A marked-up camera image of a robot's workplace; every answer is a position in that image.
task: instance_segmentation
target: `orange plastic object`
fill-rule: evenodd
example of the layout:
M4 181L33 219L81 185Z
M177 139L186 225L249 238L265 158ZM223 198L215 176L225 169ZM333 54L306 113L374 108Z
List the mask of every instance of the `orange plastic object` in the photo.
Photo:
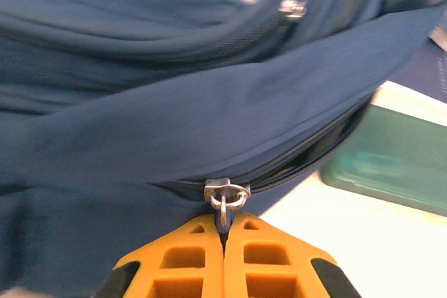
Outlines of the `orange plastic object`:
M333 258L251 214L236 214L225 255L225 297L330 298L311 260Z
M123 298L223 298L224 252L214 216L199 216L124 256L140 267Z

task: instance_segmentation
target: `green container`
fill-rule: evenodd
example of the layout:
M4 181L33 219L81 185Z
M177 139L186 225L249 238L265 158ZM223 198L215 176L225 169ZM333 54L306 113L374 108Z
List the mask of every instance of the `green container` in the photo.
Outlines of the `green container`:
M371 106L323 182L447 216L447 127Z

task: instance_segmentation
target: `zipper slider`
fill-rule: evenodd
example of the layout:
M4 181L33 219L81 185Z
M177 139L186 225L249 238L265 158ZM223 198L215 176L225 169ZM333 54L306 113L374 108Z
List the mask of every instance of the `zipper slider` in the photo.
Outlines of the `zipper slider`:
M223 229L228 225L226 210L241 209L251 195L250 186L232 184L229 178L207 179L203 192L205 201L209 202L213 209L220 211L220 224Z
M278 11L289 22L298 22L306 14L306 3L298 0L283 0Z

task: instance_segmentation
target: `zipper tab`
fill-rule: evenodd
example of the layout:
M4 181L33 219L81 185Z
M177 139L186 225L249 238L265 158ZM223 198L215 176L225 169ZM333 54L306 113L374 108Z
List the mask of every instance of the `zipper tab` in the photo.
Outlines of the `zipper tab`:
M213 209L220 211L220 224L223 229L228 225L226 210L241 209L251 195L250 186L232 184L229 178L207 179L203 192L205 201L209 202Z
M278 11L289 22L298 22L306 14L306 3L298 0L283 0Z

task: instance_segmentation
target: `backpack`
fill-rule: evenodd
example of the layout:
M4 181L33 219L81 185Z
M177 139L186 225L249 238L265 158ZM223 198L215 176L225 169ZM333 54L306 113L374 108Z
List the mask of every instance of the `backpack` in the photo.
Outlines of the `backpack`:
M91 296L122 255L214 213L205 187L263 213L349 138L445 9L0 0L0 290Z

